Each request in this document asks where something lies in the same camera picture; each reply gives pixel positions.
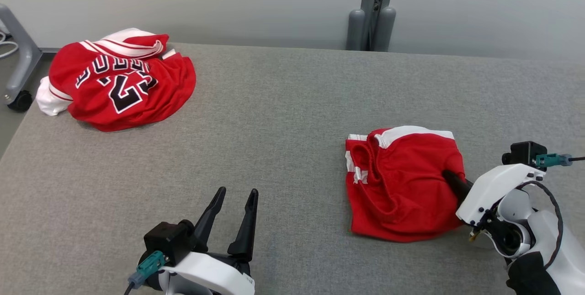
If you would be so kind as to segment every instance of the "caster wheel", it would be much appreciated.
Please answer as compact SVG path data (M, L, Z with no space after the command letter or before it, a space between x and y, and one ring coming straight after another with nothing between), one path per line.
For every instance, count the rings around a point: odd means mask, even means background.
M21 91L16 96L14 102L8 105L8 108L17 112L26 112L29 110L32 103L33 97L31 93L29 93L29 91Z

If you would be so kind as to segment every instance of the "gray table surface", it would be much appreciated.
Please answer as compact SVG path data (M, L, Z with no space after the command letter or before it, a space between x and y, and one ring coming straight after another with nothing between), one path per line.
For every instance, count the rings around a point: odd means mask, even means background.
M503 259L470 245L468 228L417 243L351 234L345 138L404 124L451 130L472 180L516 141L585 154L583 65L175 47L197 86L163 122L102 133L67 113L28 112L0 161L0 294L121 294L144 234L196 221L222 185L216 252L234 240L249 191L260 193L257 294L513 294ZM579 163L545 179L581 243L583 179Z

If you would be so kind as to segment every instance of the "black cable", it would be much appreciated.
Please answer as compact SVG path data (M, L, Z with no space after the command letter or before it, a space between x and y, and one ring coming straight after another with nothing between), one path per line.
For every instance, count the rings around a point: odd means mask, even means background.
M130 294L132 287L134 287L134 282L130 282L130 284L128 285L128 288L126 288L126 291L124 292L124 295Z
M558 236L556 237L556 247L554 247L554 251L552 252L552 255L550 255L550 259L549 259L548 263L545 264L545 266L544 266L545 270L547 270L547 268L552 264L552 262L554 262L554 259L556 258L556 255L558 254L558 251L560 251L560 243L563 241L563 229L564 229L564 227L563 227L563 217L560 214L560 207L558 206L558 203L556 202L556 199L554 199L554 196L552 195L552 193L542 183L537 182L537 181L528 181L528 182L524 182L524 183L518 185L518 187L516 187L516 188L517 189L521 189L525 185L528 185L528 184L534 184L537 187L541 188L543 191L545 191L545 193L550 198L550 202L554 206L554 213L556 214L556 218L557 218Z

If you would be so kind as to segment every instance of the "teal connector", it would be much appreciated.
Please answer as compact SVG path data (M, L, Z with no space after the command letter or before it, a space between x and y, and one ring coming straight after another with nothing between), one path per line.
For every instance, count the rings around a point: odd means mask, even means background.
M144 281L152 276L155 272L159 270L159 268L165 265L169 260L165 257L165 254L161 251L155 251L149 255L144 261L142 261L136 267L136 272L134 272L130 278L128 278L128 283L132 285L132 288L138 289Z
M548 155L537 155L536 166L545 168L548 166L570 166L573 162L570 160L571 155L557 155L556 153L549 153Z

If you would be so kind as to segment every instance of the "jersey number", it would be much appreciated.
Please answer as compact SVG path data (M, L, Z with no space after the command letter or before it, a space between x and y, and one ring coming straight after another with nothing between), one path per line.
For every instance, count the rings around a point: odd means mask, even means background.
M133 86L126 86L128 76L136 73L142 77L142 80ZM103 86L111 82L109 76L98 80ZM148 90L154 87L158 81L142 71L134 71L113 77L113 86L109 92L113 107L118 114L130 109L132 106L142 102L142 95L148 95Z

